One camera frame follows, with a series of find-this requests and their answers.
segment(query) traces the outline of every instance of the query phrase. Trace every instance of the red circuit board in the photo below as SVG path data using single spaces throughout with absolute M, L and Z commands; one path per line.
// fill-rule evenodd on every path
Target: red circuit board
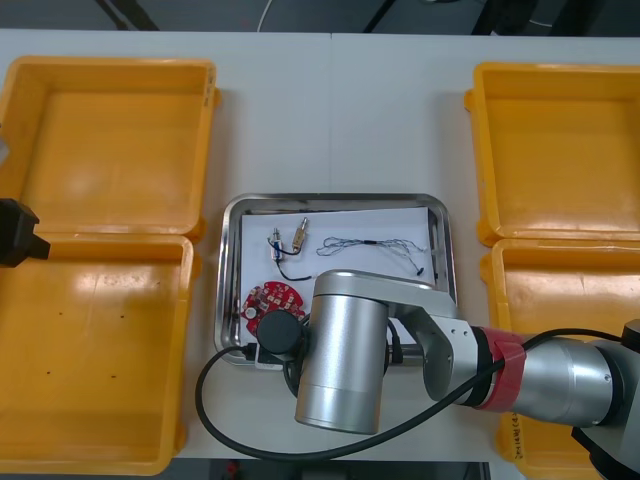
M 247 330 L 255 336 L 260 320 L 274 310 L 286 310 L 298 320 L 305 317 L 302 297 L 292 287 L 282 282 L 267 282 L 254 287 L 242 304 L 240 315 L 247 320 Z

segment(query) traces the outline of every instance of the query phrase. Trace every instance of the yellow plastic bin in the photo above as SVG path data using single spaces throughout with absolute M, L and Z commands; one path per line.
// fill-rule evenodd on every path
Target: yellow plastic bin
M 0 270 L 0 472 L 159 473 L 176 451 L 191 242 L 43 234 Z
M 0 98 L 0 197 L 39 232 L 197 239 L 215 100 L 205 60 L 19 58 Z
M 502 240 L 483 258 L 481 273 L 496 328 L 580 327 L 620 335 L 626 322 L 640 317 L 640 242 Z M 496 440 L 501 455 L 527 477 L 600 478 L 571 427 L 508 413 Z
M 204 60 L 11 65 L 0 197 L 52 248 L 0 270 L 0 472 L 155 474 L 181 448 L 215 101 Z
M 485 63 L 465 106 L 483 243 L 640 240 L 640 67 Z

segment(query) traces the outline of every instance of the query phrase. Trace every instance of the stainless steel tray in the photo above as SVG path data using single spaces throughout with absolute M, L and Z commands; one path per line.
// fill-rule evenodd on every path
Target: stainless steel tray
M 337 212 L 390 208 L 427 207 L 436 288 L 448 292 L 456 301 L 453 251 L 449 214 L 445 206 L 429 195 L 405 194 L 271 194 L 243 195 L 231 201 L 224 212 L 218 292 L 215 309 L 214 340 L 218 351 L 240 344 L 240 261 L 243 215 L 273 215 L 305 212 Z M 405 357 L 420 356 L 415 345 L 403 345 Z M 225 360 L 234 365 L 253 365 L 232 352 Z

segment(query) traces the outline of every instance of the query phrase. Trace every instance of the silver cylindrical joint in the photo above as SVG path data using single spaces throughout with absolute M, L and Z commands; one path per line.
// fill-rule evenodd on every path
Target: silver cylindrical joint
M 613 378 L 588 343 L 557 338 L 529 350 L 513 412 L 574 427 L 600 423 L 611 406 Z
M 313 298 L 310 348 L 296 421 L 349 433 L 378 431 L 389 311 L 364 298 Z

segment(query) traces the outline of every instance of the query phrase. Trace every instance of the white table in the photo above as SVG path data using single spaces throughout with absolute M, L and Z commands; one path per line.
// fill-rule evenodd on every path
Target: white table
M 216 112 L 199 250 L 205 269 L 193 298 L 186 357 L 181 456 L 236 457 L 200 425 L 195 379 L 213 353 L 215 250 L 211 234 L 226 202 L 251 192 L 429 193 L 449 208 L 460 305 L 488 324 L 476 240 L 478 203 L 468 114 L 462 96 L 482 61 L 640 63 L 636 39 L 548 39 L 328 34 L 0 31 L 0 74 L 27 54 L 211 58 L 223 102 Z M 209 416 L 240 442 L 303 452 L 358 438 L 293 420 L 281 375 L 217 365 L 206 386 Z M 431 402 L 421 372 L 385 378 L 381 428 Z M 497 416 L 451 407 L 415 430 L 353 456 L 362 460 L 488 461 Z

